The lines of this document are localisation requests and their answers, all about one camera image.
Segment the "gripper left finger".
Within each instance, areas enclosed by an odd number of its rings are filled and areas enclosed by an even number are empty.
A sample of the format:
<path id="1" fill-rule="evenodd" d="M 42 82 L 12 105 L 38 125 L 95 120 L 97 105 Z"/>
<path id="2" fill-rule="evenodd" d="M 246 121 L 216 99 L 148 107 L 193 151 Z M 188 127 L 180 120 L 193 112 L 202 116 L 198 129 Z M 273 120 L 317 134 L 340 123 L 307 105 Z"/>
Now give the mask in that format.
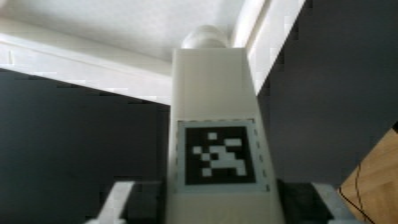
<path id="1" fill-rule="evenodd" d="M 84 224 L 156 224 L 159 186 L 157 181 L 115 181 Z"/>

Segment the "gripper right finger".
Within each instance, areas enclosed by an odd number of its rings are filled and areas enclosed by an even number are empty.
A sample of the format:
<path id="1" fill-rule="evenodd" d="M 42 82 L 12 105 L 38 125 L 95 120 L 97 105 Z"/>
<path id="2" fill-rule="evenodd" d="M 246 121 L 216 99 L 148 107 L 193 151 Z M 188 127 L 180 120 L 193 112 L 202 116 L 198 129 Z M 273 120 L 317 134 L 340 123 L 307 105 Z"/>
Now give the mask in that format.
<path id="1" fill-rule="evenodd" d="M 285 224 L 358 224 L 328 184 L 278 180 L 276 187 Z"/>

